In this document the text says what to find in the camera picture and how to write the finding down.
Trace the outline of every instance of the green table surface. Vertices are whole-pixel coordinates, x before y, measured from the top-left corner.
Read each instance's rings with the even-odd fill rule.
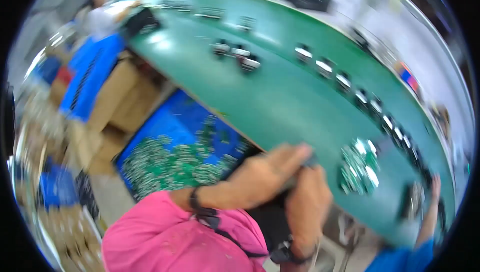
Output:
[[[161,0],[144,1],[159,4]],[[412,246],[420,217],[402,221],[399,216],[407,185],[421,178],[401,151],[392,148],[379,156],[380,184],[371,196],[345,195],[339,189],[340,149],[354,138],[375,140],[382,133],[332,83],[316,74],[316,58],[333,60],[336,69],[351,75],[354,86],[383,101],[384,110],[411,134],[431,171],[440,174],[449,227],[455,211],[454,191],[440,140],[418,102],[388,69],[330,26],[274,2],[176,1],[223,8],[226,14],[216,21],[193,13],[153,10],[163,28],[130,39],[128,45],[134,52],[203,104],[226,113],[225,120],[262,149],[282,142],[311,144],[327,171],[335,203],[390,243]],[[252,33],[235,28],[241,16],[257,19]],[[217,39],[244,44],[260,57],[262,66],[245,76],[233,58],[219,60],[213,55],[210,44]],[[308,66],[294,56],[298,43],[311,48],[314,60]]]

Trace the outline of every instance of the black wristband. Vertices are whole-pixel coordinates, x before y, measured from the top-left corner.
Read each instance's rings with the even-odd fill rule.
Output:
[[[194,190],[190,193],[189,205],[192,212],[195,212],[195,213],[198,213],[202,209],[200,206],[200,202],[198,202],[198,196],[197,196],[197,191],[201,187],[202,186],[198,186],[194,188]]]

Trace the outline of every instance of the blue bin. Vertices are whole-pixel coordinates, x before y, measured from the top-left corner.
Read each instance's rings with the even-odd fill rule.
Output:
[[[45,207],[71,206],[79,202],[71,173],[47,159],[46,171],[40,175],[40,188]]]
[[[62,114],[67,118],[87,122],[97,94],[123,49],[123,39],[117,34],[98,42],[91,39],[85,42],[69,63],[69,69],[75,76],[60,104],[59,110]]]
[[[203,121],[209,114],[211,113],[207,109],[198,102],[193,101],[184,91],[177,90],[147,119],[128,145],[117,156],[115,165],[125,181],[125,185],[131,190],[132,186],[125,179],[122,171],[123,161],[128,158],[135,146],[144,138],[158,137],[160,135],[168,136],[172,139],[172,142],[166,145],[166,148],[170,151],[178,144],[193,144],[196,141],[195,132],[203,129]],[[224,154],[229,154],[236,159],[242,157],[243,154],[235,150],[239,143],[240,135],[220,119],[215,121],[217,129],[217,135],[213,137],[215,152],[206,158],[204,163],[217,164]],[[227,131],[229,136],[228,144],[221,142],[220,131]]]

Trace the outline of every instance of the blue shirt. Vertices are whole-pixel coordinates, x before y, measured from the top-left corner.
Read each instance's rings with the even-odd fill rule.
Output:
[[[380,252],[365,272],[422,272],[433,257],[433,238],[415,250],[398,248]]]

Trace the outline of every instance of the stack of circuit boards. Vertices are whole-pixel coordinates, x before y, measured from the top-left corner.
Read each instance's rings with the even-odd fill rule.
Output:
[[[222,179],[237,159],[224,154],[216,164],[205,163],[214,153],[215,119],[213,115],[206,117],[193,144],[177,144],[169,150],[166,145],[172,139],[165,135],[146,137],[137,144],[122,166],[133,197],[138,201],[155,191],[213,185]],[[220,131],[220,139],[228,144],[226,133]],[[235,150],[243,154],[250,147],[250,143],[241,138]]]
[[[378,187],[380,171],[376,149],[369,140],[357,138],[350,146],[342,148],[340,188],[346,193],[369,195]]]

